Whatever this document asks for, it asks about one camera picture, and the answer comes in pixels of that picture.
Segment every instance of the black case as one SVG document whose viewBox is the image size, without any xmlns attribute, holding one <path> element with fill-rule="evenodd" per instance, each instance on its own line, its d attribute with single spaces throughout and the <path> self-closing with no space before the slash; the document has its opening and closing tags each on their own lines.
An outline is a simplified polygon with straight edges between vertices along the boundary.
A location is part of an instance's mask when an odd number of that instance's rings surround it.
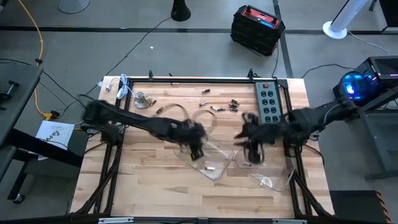
<svg viewBox="0 0 398 224">
<path fill-rule="evenodd" d="M 243 13 L 247 9 L 253 9 L 266 16 L 272 17 L 279 21 L 275 29 L 265 26 L 254 17 L 244 16 Z M 242 6 L 234 14 L 232 23 L 231 38 L 245 47 L 255 50 L 265 56 L 272 55 L 278 40 L 283 31 L 285 31 L 284 23 L 269 13 L 266 13 L 253 6 Z"/>
</svg>

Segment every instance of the desk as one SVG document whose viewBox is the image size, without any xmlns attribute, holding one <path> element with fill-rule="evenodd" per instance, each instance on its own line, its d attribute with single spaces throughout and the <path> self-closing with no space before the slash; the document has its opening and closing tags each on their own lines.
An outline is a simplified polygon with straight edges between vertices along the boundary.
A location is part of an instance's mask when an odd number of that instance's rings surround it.
<svg viewBox="0 0 398 224">
<path fill-rule="evenodd" d="M 8 196 L 9 200 L 17 198 L 20 188 L 26 177 L 25 168 L 32 154 L 20 149 L 36 152 L 43 156 L 79 167 L 81 156 L 65 151 L 57 146 L 36 139 L 22 131 L 14 129 L 22 110 L 25 108 L 30 96 L 40 80 L 43 68 L 29 65 L 0 65 L 0 93 L 7 93 L 10 88 L 8 81 L 19 84 L 11 92 L 12 98 L 1 103 L 5 110 L 0 110 L 0 181 L 4 177 L 11 161 L 17 159 L 24 162 L 13 188 Z"/>
<path fill-rule="evenodd" d="M 105 77 L 99 98 L 114 103 L 117 89 L 106 92 L 105 87 L 113 77 Z M 288 79 L 293 109 L 308 106 L 307 93 L 302 79 Z M 207 95 L 201 91 L 211 89 Z M 241 131 L 243 111 L 255 112 L 256 97 L 253 84 L 227 83 L 134 83 L 135 92 L 150 94 L 157 103 L 148 109 L 140 110 L 130 105 L 130 111 L 152 116 L 169 103 L 179 103 L 190 115 L 198 110 L 198 104 L 207 100 L 204 109 L 210 105 L 224 107 L 231 99 L 240 102 L 239 112 L 217 113 L 218 125 L 210 134 L 224 145 L 234 149 L 233 136 Z M 161 116 L 183 119 L 178 108 L 170 109 Z M 210 125 L 210 116 L 200 118 L 205 126 Z M 87 147 L 98 144 L 99 136 L 91 138 Z M 316 142 L 309 145 L 318 149 Z M 80 176 L 72 202 L 71 212 L 78 210 L 97 187 L 105 147 L 88 152 L 83 160 Z M 283 192 L 261 187 L 252 177 L 235 167 L 232 162 L 224 176 L 217 182 L 207 179 L 174 155 L 176 146 L 152 137 L 146 131 L 127 128 L 124 137 L 121 163 L 113 200 L 111 215 L 132 217 L 214 217 L 214 218 L 293 218 L 294 211 L 289 186 Z M 283 155 L 282 144 L 273 150 Z M 325 210 L 333 212 L 328 184 L 322 159 L 318 154 L 303 149 L 302 153 L 308 188 Z M 301 190 L 298 190 L 300 208 L 304 211 Z M 102 207 L 106 203 L 104 191 Z"/>
</svg>

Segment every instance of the red and black toolbox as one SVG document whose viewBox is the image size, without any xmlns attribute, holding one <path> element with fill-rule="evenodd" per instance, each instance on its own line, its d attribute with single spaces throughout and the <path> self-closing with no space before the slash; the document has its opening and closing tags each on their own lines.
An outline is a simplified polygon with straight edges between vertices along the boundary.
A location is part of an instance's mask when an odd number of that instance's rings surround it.
<svg viewBox="0 0 398 224">
<path fill-rule="evenodd" d="M 253 6 L 242 6 L 234 14 L 231 38 L 260 54 L 270 56 L 283 31 L 285 25 L 278 17 Z"/>
</svg>

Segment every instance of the white cable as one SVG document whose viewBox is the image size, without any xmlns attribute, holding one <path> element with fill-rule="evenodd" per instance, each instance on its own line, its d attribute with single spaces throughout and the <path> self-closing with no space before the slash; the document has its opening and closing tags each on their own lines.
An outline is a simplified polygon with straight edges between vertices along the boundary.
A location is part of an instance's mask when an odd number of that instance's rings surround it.
<svg viewBox="0 0 398 224">
<path fill-rule="evenodd" d="M 112 82 L 114 80 L 120 80 L 123 83 L 123 86 L 120 88 L 120 90 L 118 91 L 118 94 L 116 95 L 116 97 L 118 99 L 121 99 L 123 97 L 125 97 L 127 95 L 127 93 L 130 91 L 131 94 L 133 95 L 133 97 L 136 97 L 136 95 L 134 94 L 134 92 L 127 86 L 127 75 L 126 74 L 121 74 L 120 77 L 116 77 L 113 78 L 111 80 L 111 82 L 109 83 L 108 86 L 106 86 L 105 90 L 107 92 L 111 91 L 112 89 Z"/>
<path fill-rule="evenodd" d="M 369 45 L 372 45 L 372 46 L 374 46 L 374 47 L 380 48 L 380 49 L 383 50 L 388 56 L 390 56 L 390 53 L 389 53 L 386 49 L 384 49 L 384 48 L 378 46 L 377 44 L 369 43 L 368 41 L 366 41 L 366 40 L 364 40 L 364 39 L 361 39 L 361 38 L 355 36 L 352 32 L 350 32 L 350 31 L 348 31 L 348 30 L 347 30 L 347 32 L 349 32 L 354 38 L 356 38 L 356 39 L 358 39 L 358 40 L 360 40 L 360 41 L 362 41 L 362 42 L 364 42 L 364 43 L 366 43 L 366 44 L 369 44 Z"/>
</svg>

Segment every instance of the yellow cable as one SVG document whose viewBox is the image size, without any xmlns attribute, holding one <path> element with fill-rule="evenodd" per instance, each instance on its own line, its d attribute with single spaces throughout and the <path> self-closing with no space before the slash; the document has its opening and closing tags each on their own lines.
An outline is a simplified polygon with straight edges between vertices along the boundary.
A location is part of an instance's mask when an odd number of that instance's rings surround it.
<svg viewBox="0 0 398 224">
<path fill-rule="evenodd" d="M 31 21 L 33 22 L 33 25 L 35 25 L 37 33 L 39 34 L 40 37 L 40 54 L 39 54 L 39 59 L 42 59 L 42 55 L 43 55 L 43 48 L 44 48 L 44 41 L 43 41 L 43 37 L 42 37 L 42 33 L 40 32 L 39 27 L 36 24 L 36 21 L 33 19 L 32 15 L 30 14 L 30 12 L 27 10 L 27 8 L 25 7 L 24 3 L 22 3 L 21 0 L 18 0 L 19 4 L 22 6 L 22 8 L 24 8 L 26 14 L 29 16 L 29 18 L 31 19 Z M 35 105 L 36 105 L 36 109 L 37 111 L 45 116 L 46 114 L 43 113 L 43 111 L 40 110 L 39 105 L 37 103 L 37 91 L 35 89 Z"/>
</svg>

